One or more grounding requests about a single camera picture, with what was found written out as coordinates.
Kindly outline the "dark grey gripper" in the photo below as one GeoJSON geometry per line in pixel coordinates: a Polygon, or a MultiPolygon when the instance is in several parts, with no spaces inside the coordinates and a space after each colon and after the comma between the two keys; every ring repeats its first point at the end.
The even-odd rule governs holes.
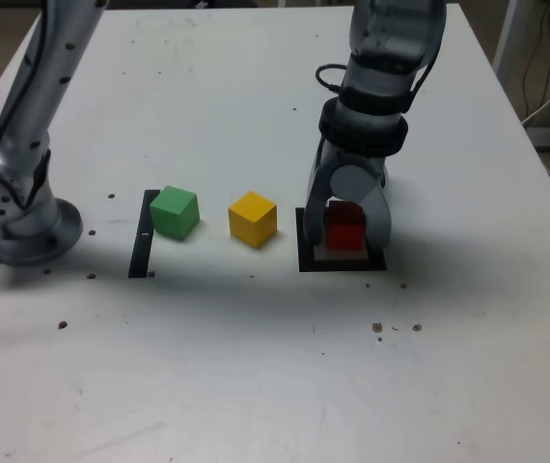
{"type": "Polygon", "coordinates": [[[367,247],[384,248],[392,231],[391,211],[384,193],[384,168],[384,158],[355,154],[321,138],[310,175],[303,219],[307,243],[311,246],[321,243],[325,235],[326,204],[333,195],[361,207],[366,219],[367,247]]]}

